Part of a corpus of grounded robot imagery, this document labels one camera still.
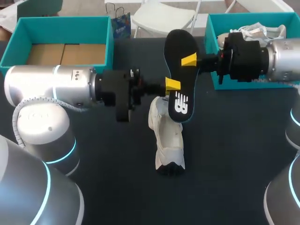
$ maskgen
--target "silver cylinder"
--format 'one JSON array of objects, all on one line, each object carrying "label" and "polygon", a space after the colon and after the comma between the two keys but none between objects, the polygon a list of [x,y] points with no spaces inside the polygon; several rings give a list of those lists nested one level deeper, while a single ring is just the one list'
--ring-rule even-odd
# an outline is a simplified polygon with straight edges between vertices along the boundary
[{"label": "silver cylinder", "polygon": [[24,98],[44,96],[90,107],[96,101],[95,76],[92,67],[14,66],[6,73],[4,90],[12,106]]},{"label": "silver cylinder", "polygon": [[300,154],[300,93],[296,97],[296,102],[290,111],[289,121],[285,130],[285,137],[287,141]]},{"label": "silver cylinder", "polygon": [[300,80],[300,38],[279,39],[267,44],[271,82]]},{"label": "silver cylinder", "polygon": [[79,166],[78,145],[66,111],[54,103],[28,105],[19,112],[18,131],[26,150],[63,174]]},{"label": "silver cylinder", "polygon": [[270,225],[300,223],[300,158],[296,158],[267,187],[263,206]]},{"label": "silver cylinder", "polygon": [[0,224],[80,225],[79,187],[40,159],[0,136]]}]

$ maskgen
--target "new balance logo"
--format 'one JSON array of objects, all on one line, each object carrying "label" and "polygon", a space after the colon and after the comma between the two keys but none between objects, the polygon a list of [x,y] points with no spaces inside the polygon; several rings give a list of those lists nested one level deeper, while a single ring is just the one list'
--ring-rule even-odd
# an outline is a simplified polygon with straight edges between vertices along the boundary
[{"label": "new balance logo", "polygon": [[177,99],[175,100],[175,110],[178,113],[187,114],[188,112],[188,97],[175,92]]}]

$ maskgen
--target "white sneaker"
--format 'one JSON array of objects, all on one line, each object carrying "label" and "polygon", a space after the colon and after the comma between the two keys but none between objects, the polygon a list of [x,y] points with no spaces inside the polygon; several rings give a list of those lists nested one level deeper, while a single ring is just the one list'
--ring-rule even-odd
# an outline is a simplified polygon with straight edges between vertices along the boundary
[{"label": "white sneaker", "polygon": [[[275,39],[286,38],[286,27],[280,25],[279,27],[265,27],[259,22],[240,27],[237,30],[230,30],[230,33],[241,32],[246,41],[259,41],[261,47],[265,47],[267,43]],[[225,38],[229,33],[224,33],[218,36],[218,45],[223,49]]]},{"label": "white sneaker", "polygon": [[148,124],[157,140],[155,168],[164,175],[176,175],[185,170],[182,124],[170,118],[168,100],[168,97],[156,97],[152,101]]}]

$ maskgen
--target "bag handle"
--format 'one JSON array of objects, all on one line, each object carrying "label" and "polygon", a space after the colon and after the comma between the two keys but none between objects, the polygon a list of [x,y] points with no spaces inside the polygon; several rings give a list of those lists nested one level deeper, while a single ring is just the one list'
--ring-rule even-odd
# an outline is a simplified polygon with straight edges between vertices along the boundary
[{"label": "bag handle", "polygon": [[116,18],[117,18],[117,11],[118,11],[120,8],[123,9],[123,14],[122,14],[122,15],[124,15],[124,8],[123,8],[123,7],[119,7],[119,8],[117,8],[117,10],[116,10]]},{"label": "bag handle", "polygon": [[[107,12],[107,4],[111,4],[111,3],[108,2],[108,3],[105,4],[106,14],[108,14],[108,12]],[[116,11],[116,5],[115,5],[115,4],[113,4],[113,10]]]}]

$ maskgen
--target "white cable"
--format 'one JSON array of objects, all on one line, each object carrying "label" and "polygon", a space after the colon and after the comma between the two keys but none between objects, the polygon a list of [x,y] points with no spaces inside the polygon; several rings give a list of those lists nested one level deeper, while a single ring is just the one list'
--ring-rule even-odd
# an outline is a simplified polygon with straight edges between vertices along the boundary
[{"label": "white cable", "polygon": [[19,113],[23,107],[25,107],[27,105],[37,104],[37,103],[54,103],[54,104],[58,104],[60,106],[63,106],[65,108],[68,108],[68,109],[76,111],[76,112],[84,112],[84,111],[88,110],[88,109],[76,108],[68,103],[54,99],[52,97],[32,97],[32,98],[23,99],[15,108],[14,113],[13,113],[13,120],[12,120],[15,138],[16,138],[19,146],[23,149],[25,149],[25,144],[19,134],[18,125],[17,125]]},{"label": "white cable", "polygon": [[279,84],[284,84],[284,85],[291,86],[291,87],[297,88],[297,89],[300,87],[298,84],[294,84],[292,82],[284,82],[284,81],[270,82],[267,79],[261,79],[261,78],[260,79],[255,79],[253,81],[257,82],[257,83],[279,83]]}]

